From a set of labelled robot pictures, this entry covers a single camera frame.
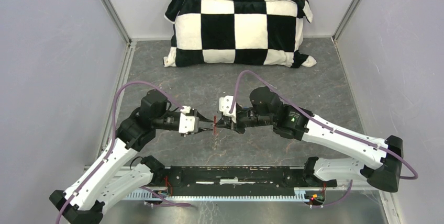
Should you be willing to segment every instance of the metal corner post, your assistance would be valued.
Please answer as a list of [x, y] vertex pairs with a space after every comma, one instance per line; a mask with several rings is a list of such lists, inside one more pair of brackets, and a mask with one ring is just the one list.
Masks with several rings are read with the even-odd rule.
[[339, 23], [338, 28], [335, 31], [335, 34], [333, 34], [333, 40], [336, 41], [341, 36], [342, 32], [344, 31], [347, 23], [349, 22], [350, 18], [352, 17], [354, 11], [358, 7], [361, 0], [352, 0], [350, 3], [350, 6], [348, 7], [344, 17], [342, 18], [341, 22]]
[[128, 32], [126, 31], [119, 16], [117, 15], [117, 12], [114, 9], [111, 1], [110, 0], [101, 0], [101, 1], [102, 1], [103, 5], [105, 6], [106, 11], [113, 19], [114, 24], [117, 26], [117, 29], [119, 30], [119, 33], [122, 36], [123, 40], [129, 45], [131, 43], [131, 38], [129, 37]]

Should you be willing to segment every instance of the checkered pillow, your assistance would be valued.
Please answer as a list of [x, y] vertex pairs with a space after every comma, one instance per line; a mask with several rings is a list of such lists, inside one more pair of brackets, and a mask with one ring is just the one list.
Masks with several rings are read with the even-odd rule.
[[307, 0], [172, 0], [165, 18], [174, 24], [165, 67], [200, 63], [313, 66], [298, 51]]

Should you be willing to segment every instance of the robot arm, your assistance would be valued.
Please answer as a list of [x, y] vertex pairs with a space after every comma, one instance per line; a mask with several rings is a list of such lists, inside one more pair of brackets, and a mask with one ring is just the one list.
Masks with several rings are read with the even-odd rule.
[[[168, 103], [157, 90], [149, 91], [141, 100], [141, 106], [120, 124], [110, 156], [105, 159], [111, 143], [74, 184], [65, 191], [56, 190], [51, 194], [50, 200], [59, 210], [74, 196], [63, 213], [70, 223], [99, 223], [103, 214], [119, 200], [151, 182], [152, 167], [142, 160], [134, 170], [109, 184], [120, 168], [155, 138], [157, 129], [178, 131], [183, 136], [213, 129], [213, 121], [197, 110], [184, 106], [180, 111], [170, 111]], [[76, 193], [75, 190], [85, 181]]]
[[402, 156], [402, 139], [395, 136], [382, 139], [362, 135], [334, 125], [304, 109], [315, 120], [334, 129], [330, 131], [309, 120], [292, 106], [283, 104], [277, 94], [267, 87], [260, 87], [251, 92], [252, 107], [242, 108], [236, 104], [236, 108], [230, 113], [232, 99], [232, 96], [226, 96], [219, 100], [219, 110], [223, 115], [216, 124], [219, 128], [244, 133], [246, 127], [273, 126], [273, 131], [283, 138], [321, 144], [350, 156], [335, 160], [309, 158], [305, 164], [306, 181], [318, 183], [334, 179], [365, 180], [383, 191], [398, 190], [402, 166], [400, 161], [382, 150], [335, 134], [334, 131], [341, 130], [365, 139], [379, 147], [388, 148], [400, 156]]

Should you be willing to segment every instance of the enclosure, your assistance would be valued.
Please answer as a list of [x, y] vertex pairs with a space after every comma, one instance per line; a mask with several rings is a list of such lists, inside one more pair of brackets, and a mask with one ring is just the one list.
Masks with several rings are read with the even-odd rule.
[[[403, 157], [419, 179], [399, 191], [356, 182], [348, 198], [323, 209], [304, 203], [194, 201], [193, 208], [156, 208], [122, 200], [101, 223], [443, 223], [440, 126], [444, 91], [439, 0], [309, 0], [299, 47], [317, 64], [199, 64], [167, 67], [171, 0], [1, 0], [1, 223], [52, 223], [55, 189], [75, 182], [106, 148], [114, 94], [148, 81], [183, 105], [220, 115], [237, 76], [252, 70], [285, 97], [326, 120], [378, 138], [403, 139]], [[263, 86], [244, 76], [240, 105]], [[128, 87], [117, 103], [121, 123], [149, 87]], [[344, 158], [322, 145], [281, 138], [271, 128], [182, 138], [159, 131], [140, 156], [168, 166], [304, 166], [309, 157]], [[129, 170], [127, 163], [120, 172]], [[404, 166], [401, 174], [410, 176]], [[340, 198], [348, 181], [327, 190]]]

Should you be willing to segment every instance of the gray floor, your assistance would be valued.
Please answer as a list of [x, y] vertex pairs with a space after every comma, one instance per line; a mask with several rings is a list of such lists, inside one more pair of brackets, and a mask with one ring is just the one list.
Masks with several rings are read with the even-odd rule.
[[[207, 64], [187, 68], [164, 68], [162, 57], [168, 41], [138, 42], [129, 81], [144, 80], [161, 86], [182, 105], [197, 108], [212, 118], [218, 98], [232, 95], [238, 74], [252, 70], [303, 108], [351, 130], [362, 132], [335, 47], [328, 38], [305, 38], [301, 52], [318, 64], [312, 68]], [[238, 102], [249, 105], [249, 94], [261, 83], [245, 76]], [[119, 121], [139, 106], [147, 87], [129, 87], [124, 95]], [[229, 130], [217, 139], [204, 132], [182, 138], [177, 132], [158, 131], [140, 153], [153, 155], [165, 165], [294, 165], [303, 166], [310, 156], [341, 158], [344, 155], [316, 144], [283, 139], [270, 127], [247, 129], [243, 135]], [[343, 192], [328, 191], [327, 202]], [[193, 207], [150, 209], [139, 201], [121, 201], [102, 223], [387, 223], [377, 191], [353, 191], [341, 204], [309, 210], [302, 203], [192, 202]]]
[[[238, 74], [252, 70], [299, 106], [340, 126], [362, 131], [344, 71], [329, 38], [304, 39], [301, 52], [311, 54], [318, 62], [312, 68], [240, 64], [164, 68], [162, 57], [168, 52], [168, 41], [138, 42], [128, 81], [144, 80], [159, 85], [182, 105], [197, 108], [211, 119], [217, 113], [218, 98], [233, 94]], [[249, 94], [259, 86], [261, 83], [253, 76], [245, 76], [238, 102], [250, 105]], [[141, 85], [126, 89], [119, 121], [140, 105], [148, 90]], [[140, 154], [153, 155], [165, 165], [304, 165], [310, 156], [343, 157], [320, 145], [283, 139], [270, 127], [250, 128], [243, 135], [223, 129], [216, 139], [212, 132], [182, 138], [177, 132], [158, 131]]]

